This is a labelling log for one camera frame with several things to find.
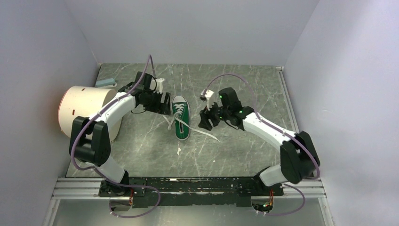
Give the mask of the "green canvas sneaker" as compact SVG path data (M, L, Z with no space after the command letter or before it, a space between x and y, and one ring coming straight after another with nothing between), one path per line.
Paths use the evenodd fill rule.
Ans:
M180 140L185 140L190 134L190 107L188 101L182 95L176 95L171 104L175 134Z

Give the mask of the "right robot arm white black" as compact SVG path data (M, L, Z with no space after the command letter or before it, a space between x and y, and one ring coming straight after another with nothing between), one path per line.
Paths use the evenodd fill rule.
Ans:
M219 106L211 102L211 90L203 90L200 99L207 103L200 111L199 127L211 131L220 122L234 129L252 133L273 146L279 153L280 163L260 170L254 175L254 190L267 194L273 185L289 182L298 184L312 175L320 166L310 135L301 131L295 133L267 120L250 106L242 106L233 88L224 88L218 95Z

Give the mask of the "white shoelace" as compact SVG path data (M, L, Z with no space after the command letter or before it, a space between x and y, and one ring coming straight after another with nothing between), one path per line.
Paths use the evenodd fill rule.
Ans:
M198 132L198 133L200 133L200 134L209 136L209 137L211 137L211 138L213 138L213 139L219 141L219 139L216 138L215 136L213 136L213 135L211 135L211 134L209 134L209 133L206 133L206 132L204 132L204 131L201 131L201 130L192 128L192 127L190 127L190 125L189 125L188 123L186 123L185 121L183 121L183 120L182 120L182 117L183 117L183 113L184 113L185 108L187 108L187 109L188 109L187 111L189 112L189 105L188 105L187 102L184 102L184 103L181 102L181 103L177 103L177 104L172 104L172 109L173 109L173 110L176 110L176 111L173 113L173 120L169 121L168 118L167 118L166 116L164 116L164 115L162 116L162 117L165 119L165 121L167 122L167 124L168 124L168 130L171 130L171 129L172 129L172 124L173 124L174 122L177 121L177 122L179 122L180 124L186 126L186 127L188 128L188 131L193 130L193 131L195 131L195 132Z

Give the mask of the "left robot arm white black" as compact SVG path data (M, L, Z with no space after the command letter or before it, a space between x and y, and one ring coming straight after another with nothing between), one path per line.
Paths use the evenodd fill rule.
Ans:
M98 112L77 116L72 121L69 147L72 163L74 166L76 161L86 163L85 169L98 172L104 178L106 194L123 196L133 192L128 172L111 157L110 129L139 105L145 111L170 115L170 93L163 92L164 81L138 72L135 80L121 87Z

